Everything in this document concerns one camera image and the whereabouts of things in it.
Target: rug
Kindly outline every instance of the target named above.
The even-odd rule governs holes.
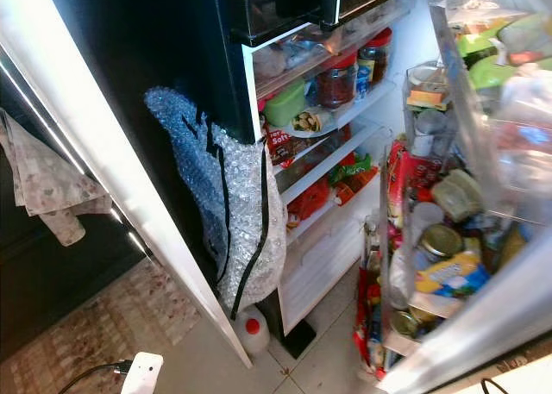
[[[198,310],[170,276],[144,259],[3,367],[10,369],[16,394],[57,394],[93,366],[131,360],[140,351],[165,353],[199,319]],[[123,381],[124,376],[101,370],[70,392],[116,394]]]

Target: white plastic bottle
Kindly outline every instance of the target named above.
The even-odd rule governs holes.
[[[248,353],[256,355],[267,349],[270,341],[267,320],[254,305],[248,306],[236,316],[234,327]]]

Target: bubble wrap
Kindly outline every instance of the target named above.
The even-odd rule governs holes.
[[[227,254],[222,169],[217,157],[207,151],[207,117],[196,121],[196,106],[178,92],[153,88],[146,105],[171,136],[180,177],[198,204],[204,226],[204,242],[223,274]],[[261,155],[262,144],[244,145],[212,124],[215,145],[223,150],[229,192],[229,259],[218,283],[221,298],[230,309],[244,271],[252,259],[262,233]],[[278,285],[285,263],[285,208],[280,200],[272,164],[267,154],[268,235],[259,258],[247,278],[238,310],[267,297]]]

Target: electrical cord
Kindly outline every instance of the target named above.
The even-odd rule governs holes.
[[[128,374],[130,370],[130,366],[132,366],[132,360],[125,360],[121,362],[115,362],[113,364],[102,364],[101,366],[94,366],[89,370],[86,370],[82,374],[79,374],[77,377],[73,378],[69,384],[67,384],[65,387],[61,389],[59,394],[66,393],[71,387],[73,387],[78,381],[80,381],[83,378],[88,377],[89,375],[93,374],[96,371],[104,370],[107,368],[113,368],[114,372],[117,372],[119,374]]]
[[[486,383],[491,383],[495,387],[497,387],[499,390],[501,390],[504,394],[508,394],[508,391],[506,391],[504,388],[502,388],[500,385],[492,381],[490,378],[483,378],[481,380],[481,388],[483,388],[483,392],[485,394],[489,394],[489,390],[486,388]]]

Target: floral towel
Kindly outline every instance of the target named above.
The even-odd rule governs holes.
[[[85,229],[77,216],[109,213],[111,198],[98,183],[31,134],[0,108],[0,145],[14,178],[16,206],[38,215],[63,246],[79,241]]]

